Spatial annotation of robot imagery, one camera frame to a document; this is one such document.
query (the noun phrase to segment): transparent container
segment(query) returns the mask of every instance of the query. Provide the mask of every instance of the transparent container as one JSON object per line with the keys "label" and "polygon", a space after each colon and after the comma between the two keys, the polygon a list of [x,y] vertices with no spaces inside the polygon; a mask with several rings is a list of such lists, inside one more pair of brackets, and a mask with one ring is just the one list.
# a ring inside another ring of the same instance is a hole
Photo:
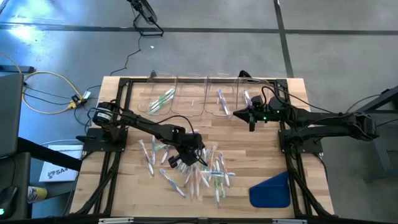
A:
{"label": "transparent container", "polygon": [[207,80],[206,75],[197,73],[178,76],[172,112],[191,118],[201,116],[205,109]]}
{"label": "transparent container", "polygon": [[237,90],[237,75],[210,75],[207,81],[205,111],[216,118],[231,118],[236,110]]}
{"label": "transparent container", "polygon": [[241,110],[251,105],[251,98],[254,96],[260,95],[262,98],[262,102],[268,102],[271,97],[274,95],[272,92],[264,88],[264,95],[262,94],[261,88],[264,86],[270,86],[269,82],[266,79],[260,78],[239,78],[238,81],[238,97],[236,99],[236,109]]}
{"label": "transparent container", "polygon": [[163,116],[170,113],[177,89],[177,77],[166,72],[156,74],[156,77],[148,78],[138,110],[150,116]]}

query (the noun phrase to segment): concrete floor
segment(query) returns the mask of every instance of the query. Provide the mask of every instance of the concrete floor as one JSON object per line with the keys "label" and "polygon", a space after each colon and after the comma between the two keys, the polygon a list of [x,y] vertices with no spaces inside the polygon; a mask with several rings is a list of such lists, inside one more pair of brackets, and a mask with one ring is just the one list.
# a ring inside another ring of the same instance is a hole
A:
{"label": "concrete floor", "polygon": [[[277,29],[272,0],[150,0],[164,27]],[[397,1],[281,0],[286,29],[397,30]],[[125,1],[14,0],[0,14],[0,22],[79,26],[131,27]],[[103,76],[123,67],[126,55],[137,50],[136,32],[0,30],[0,50],[38,70],[61,73],[80,91],[99,85]],[[311,103],[345,111],[365,96],[398,85],[396,35],[287,35],[294,77],[304,78]],[[116,75],[148,75],[151,70],[178,75],[196,73],[287,77],[279,34],[177,33],[142,38],[142,51]],[[9,63],[0,58],[0,63]],[[66,83],[48,75],[30,81],[34,88],[70,96]],[[30,100],[43,110],[59,106]],[[84,111],[78,114],[86,120]],[[20,136],[37,143],[73,139],[83,134],[72,112],[49,116],[22,106]],[[365,184],[363,176],[378,169],[371,144],[350,138],[322,140],[329,187],[337,215],[345,218],[398,221],[398,181]],[[31,178],[42,163],[32,162]],[[66,197],[34,205],[35,217],[60,215]]]}

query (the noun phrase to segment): wooden tabletop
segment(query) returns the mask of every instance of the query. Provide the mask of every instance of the wooden tabletop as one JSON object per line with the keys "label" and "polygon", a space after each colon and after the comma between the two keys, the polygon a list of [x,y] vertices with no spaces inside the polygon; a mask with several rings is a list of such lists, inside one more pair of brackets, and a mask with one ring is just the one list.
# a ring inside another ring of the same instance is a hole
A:
{"label": "wooden tabletop", "polygon": [[[116,97],[120,77],[104,77],[99,102],[110,101]],[[302,78],[288,78],[289,92],[308,101]],[[160,165],[164,154],[156,154],[155,177],[148,174],[144,156],[138,140],[143,139],[150,153],[150,135],[134,128],[129,128],[126,150],[122,154],[119,166],[118,180],[114,193],[112,216],[129,217],[208,217],[208,218],[292,218],[293,206],[287,208],[255,208],[249,202],[248,189],[260,182],[286,171],[286,161],[280,152],[277,131],[279,124],[269,122],[257,123],[256,131],[249,132],[249,125],[237,118],[226,118],[221,103],[217,104],[217,89],[221,88],[229,109],[244,108],[243,88],[247,88],[250,96],[261,94],[260,84],[240,85],[237,89],[232,84],[208,84],[205,105],[205,84],[178,84],[174,101],[159,111],[161,116],[151,116],[145,113],[147,103],[156,94],[163,94],[170,84],[135,83],[132,88],[130,110],[154,121],[166,118],[171,114],[180,113],[189,117],[195,129],[199,129],[206,146],[218,146],[222,151],[228,172],[234,172],[231,178],[231,188],[226,190],[226,197],[221,199],[221,205],[215,204],[214,187],[200,187],[200,197],[191,200],[181,197],[166,179],[159,173],[163,167],[179,185],[183,186],[186,176],[173,170],[167,162]],[[292,104],[298,108],[309,110],[309,107],[292,98]],[[182,118],[173,118],[165,123],[175,124],[189,130],[188,123]],[[76,192],[73,198],[71,212],[77,211],[89,199],[98,186],[103,152],[94,152],[83,161]],[[320,161],[311,154],[303,154],[303,165],[307,184],[314,196],[323,207],[333,213],[325,171]],[[182,188],[187,195],[188,189]],[[106,204],[108,187],[104,191],[102,209]],[[300,208],[304,211],[302,194],[298,190]]]}

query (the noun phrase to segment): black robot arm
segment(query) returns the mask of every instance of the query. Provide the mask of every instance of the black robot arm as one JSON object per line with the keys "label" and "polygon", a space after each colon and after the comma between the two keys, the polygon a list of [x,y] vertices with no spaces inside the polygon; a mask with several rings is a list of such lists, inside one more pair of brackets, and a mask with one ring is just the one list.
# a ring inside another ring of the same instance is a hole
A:
{"label": "black robot arm", "polygon": [[177,166],[179,159],[190,166],[199,160],[197,154],[205,147],[201,135],[198,133],[186,133],[185,128],[172,124],[159,124],[142,116],[135,114],[131,110],[122,109],[120,119],[113,120],[113,111],[119,111],[121,108],[115,103],[102,102],[98,104],[93,117],[93,122],[100,126],[107,137],[106,141],[117,141],[121,129],[118,126],[130,126],[146,133],[152,134],[155,138],[164,144],[174,146],[178,152],[177,156],[169,158],[171,167]]}
{"label": "black robot arm", "polygon": [[[249,123],[249,130],[254,131],[257,122],[283,121],[292,130],[286,131],[287,139],[323,138],[351,136],[352,138],[371,141],[378,137],[375,121],[364,113],[314,113],[296,108],[284,99],[273,97],[268,104],[261,96],[251,99],[252,105],[233,114]],[[323,125],[309,128],[311,124]]]}

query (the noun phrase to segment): yellow cable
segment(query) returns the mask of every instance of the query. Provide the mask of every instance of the yellow cable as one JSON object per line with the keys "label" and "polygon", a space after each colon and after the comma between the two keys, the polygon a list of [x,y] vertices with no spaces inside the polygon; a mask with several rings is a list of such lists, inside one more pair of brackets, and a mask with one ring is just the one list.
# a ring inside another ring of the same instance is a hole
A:
{"label": "yellow cable", "polygon": [[[34,72],[34,73],[29,74],[29,75],[26,75],[26,76],[25,76],[25,81],[26,81],[28,78],[32,77],[33,75],[42,74],[42,73],[55,75],[55,76],[58,76],[58,77],[64,79],[64,80],[67,81],[67,83],[73,88],[73,90],[74,90],[74,91],[76,92],[76,94],[78,95],[79,99],[80,99],[80,100],[83,99],[82,95],[79,93],[79,91],[76,89],[76,87],[75,87],[67,78],[65,78],[63,75],[57,74],[57,73],[55,73],[55,72],[48,72],[48,71]],[[33,108],[31,105],[29,105],[29,104],[26,102],[25,94],[22,94],[22,101],[23,101],[23,102],[26,104],[26,106],[27,106],[28,108],[30,108],[31,110],[36,111],[36,112],[38,112],[38,113],[42,113],[42,114],[59,114],[59,113],[65,112],[65,111],[67,111],[67,110],[69,110],[69,109],[72,109],[73,107],[76,106],[75,102],[71,102],[64,110],[55,111],[55,112],[46,112],[46,111],[39,111],[39,110]]]}
{"label": "yellow cable", "polygon": [[[18,69],[18,72],[19,72],[19,73],[22,73],[21,70],[20,70],[20,68],[19,68],[19,66],[18,66],[18,64],[17,64],[13,59],[11,59],[10,57],[8,57],[8,55],[6,55],[4,52],[0,52],[0,54],[3,55],[3,56],[5,56],[6,58],[8,58],[8,59],[15,65],[15,67]],[[82,95],[79,93],[79,91],[77,91],[76,87],[75,87],[66,77],[64,77],[63,75],[57,74],[57,73],[55,73],[55,72],[47,72],[47,71],[34,72],[34,73],[31,73],[31,74],[26,75],[26,76],[24,77],[24,80],[26,81],[29,77],[32,77],[33,75],[40,74],[40,73],[51,74],[51,75],[55,75],[55,76],[58,76],[58,77],[60,77],[60,78],[63,78],[65,81],[67,81],[67,83],[69,83],[70,86],[72,86],[72,88],[74,89],[74,91],[76,92],[76,94],[78,95],[78,97],[79,97],[79,99],[80,99],[79,102],[80,102],[81,100],[83,100]],[[69,109],[72,109],[72,108],[76,107],[76,103],[73,102],[73,101],[71,101],[71,103],[68,105],[68,107],[66,107],[64,110],[61,110],[61,111],[56,111],[56,112],[39,111],[39,110],[33,108],[31,105],[29,105],[29,104],[26,102],[25,94],[24,94],[24,93],[25,93],[25,90],[26,90],[26,89],[24,89],[24,90],[22,91],[22,101],[25,103],[25,105],[26,105],[28,108],[30,108],[31,110],[36,111],[36,112],[38,112],[38,113],[42,113],[42,114],[59,114],[59,113],[63,113],[63,112],[65,112],[65,111],[69,110]]]}

